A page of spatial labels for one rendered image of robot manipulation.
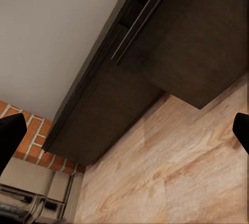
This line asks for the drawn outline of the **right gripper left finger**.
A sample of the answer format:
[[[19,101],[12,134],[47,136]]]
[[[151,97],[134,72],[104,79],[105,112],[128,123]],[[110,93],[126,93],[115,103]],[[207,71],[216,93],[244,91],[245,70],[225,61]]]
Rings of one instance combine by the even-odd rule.
[[[0,118],[0,175],[27,132],[23,113]]]

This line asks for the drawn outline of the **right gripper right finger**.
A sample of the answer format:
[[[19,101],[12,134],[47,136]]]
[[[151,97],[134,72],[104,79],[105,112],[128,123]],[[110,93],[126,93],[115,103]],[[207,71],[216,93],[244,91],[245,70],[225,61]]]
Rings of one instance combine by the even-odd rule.
[[[249,155],[249,115],[237,113],[232,130]]]

